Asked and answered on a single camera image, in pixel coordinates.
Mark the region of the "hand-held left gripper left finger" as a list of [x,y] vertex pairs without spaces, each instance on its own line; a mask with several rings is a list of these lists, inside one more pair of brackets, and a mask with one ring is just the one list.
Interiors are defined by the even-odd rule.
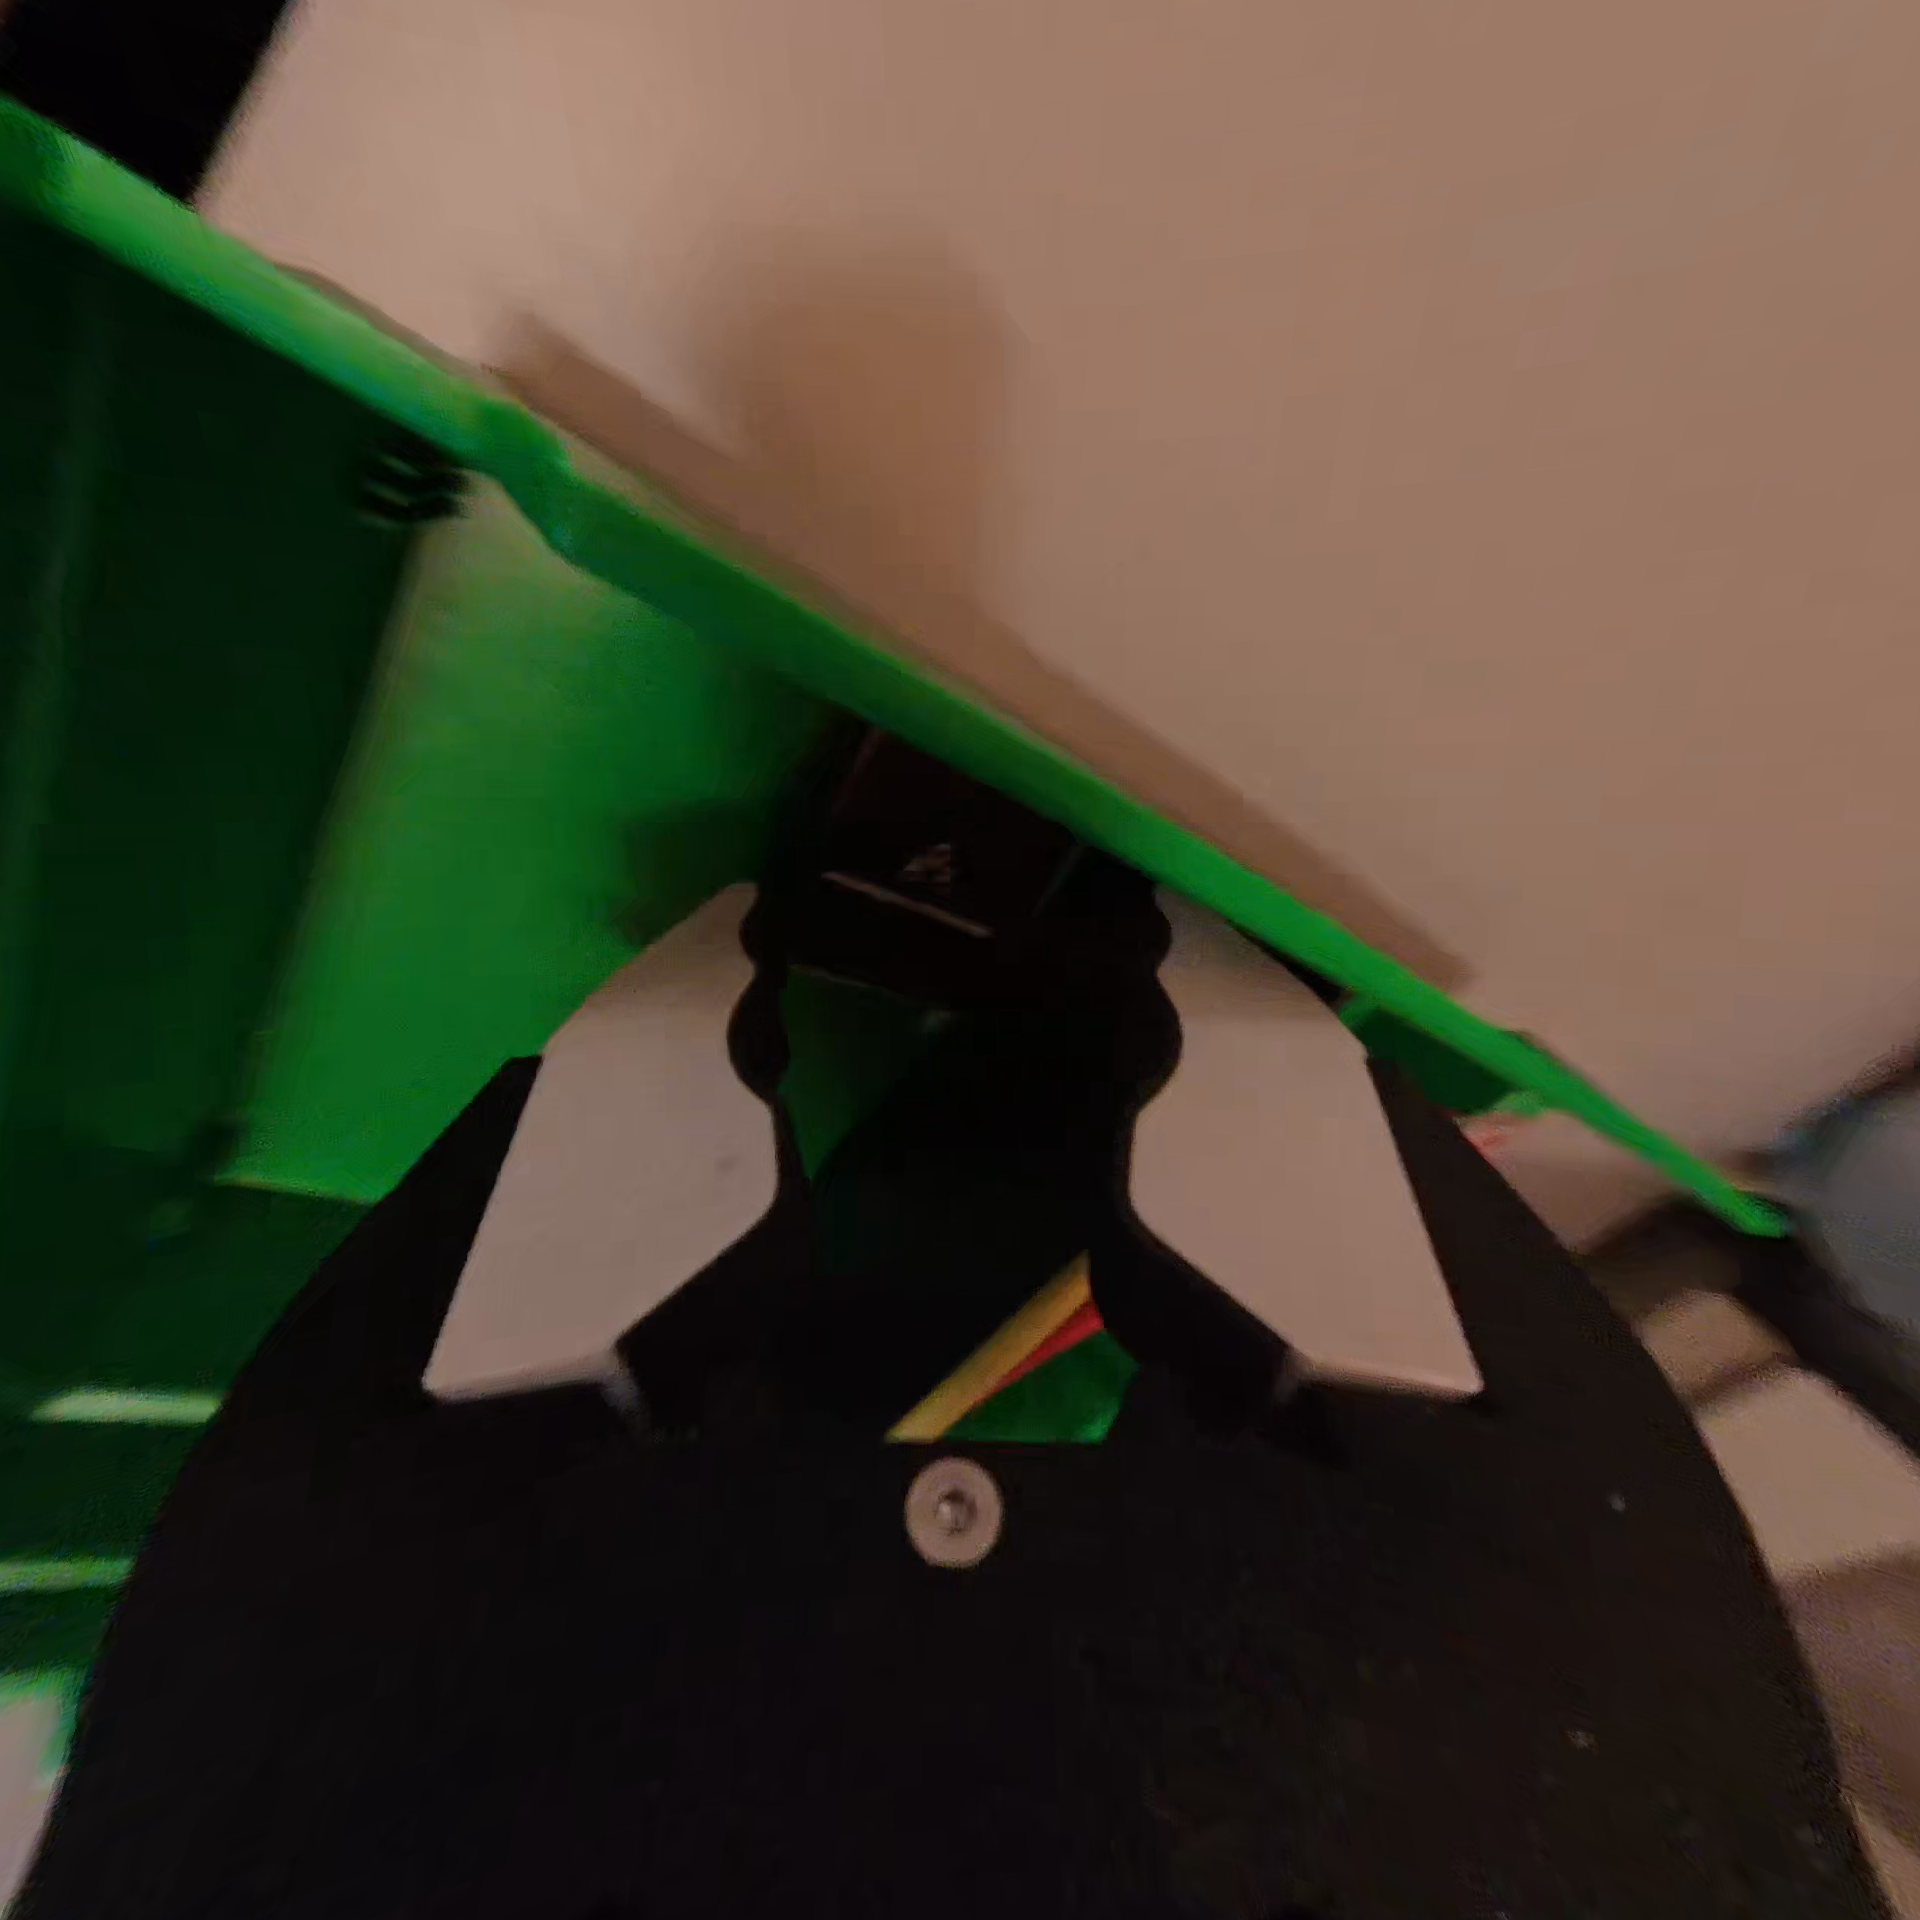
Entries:
[[544,1044],[424,1366],[436,1402],[611,1384],[617,1342],[774,1216],[786,1035],[760,904],[720,889]]

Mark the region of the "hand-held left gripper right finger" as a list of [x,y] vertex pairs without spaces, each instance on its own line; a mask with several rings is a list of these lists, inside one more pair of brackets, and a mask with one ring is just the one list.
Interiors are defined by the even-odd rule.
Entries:
[[1481,1392],[1362,1048],[1196,904],[1088,934],[1088,1187],[1106,1330],[1204,1402]]

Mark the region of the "black ethernet splitter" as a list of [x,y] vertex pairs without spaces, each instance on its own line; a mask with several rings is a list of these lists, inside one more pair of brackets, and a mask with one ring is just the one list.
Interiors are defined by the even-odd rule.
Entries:
[[899,737],[848,724],[778,821],[744,945],[937,1012],[1151,1019],[1168,922],[1079,832]]

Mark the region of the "green plastic bin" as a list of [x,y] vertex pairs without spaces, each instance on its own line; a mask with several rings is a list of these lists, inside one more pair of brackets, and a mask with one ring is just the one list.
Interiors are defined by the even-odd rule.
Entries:
[[[1502,1096],[1567,1114],[1726,1225],[1783,1221],[1679,1140],[1518,1035],[1127,793],[982,693],[911,664],[720,547],[664,493],[478,376],[206,226],[6,101],[6,1283],[74,1313],[91,1283],[168,1281],[170,1246],[266,1238],[242,1277],[288,1281],[299,1232],[370,1209],[400,1160],[498,1053],[535,1040],[617,961],[728,881],[780,861],[832,729],[875,724],[993,793],[999,830],[1096,854],[1208,912],[1263,957],[1361,1000],[1361,1030],[1432,1043]],[[571,1734],[638,1717],[690,1753],[723,1715],[786,1770],[848,1748],[864,1772],[956,1760],[962,1713],[991,1770],[1065,1748],[1115,1708],[1158,1738],[1227,1733],[1308,1694],[1418,1682],[1427,1628],[1456,1644],[1467,1728],[1497,1694],[1611,1705],[1649,1530],[1624,1530],[1626,1449],[1576,1499],[1543,1413],[1396,1413],[1364,1474],[1273,1441],[1187,1493],[1174,1443],[1026,1444],[1025,1530],[986,1572],[937,1572],[857,1493],[903,1491],[906,1443],[811,1470],[760,1444],[755,1477],[706,1432],[615,1451],[603,1496],[568,1466],[476,1474],[476,1570],[455,1512],[402,1448],[474,1422],[391,1376],[364,1496],[321,1522],[321,1468],[267,1521],[188,1554],[188,1698],[272,1628],[267,1678],[321,1723],[375,1674],[426,1678],[447,1628],[488,1698],[528,1682]],[[1545,1669],[1545,1681],[1530,1674]]]

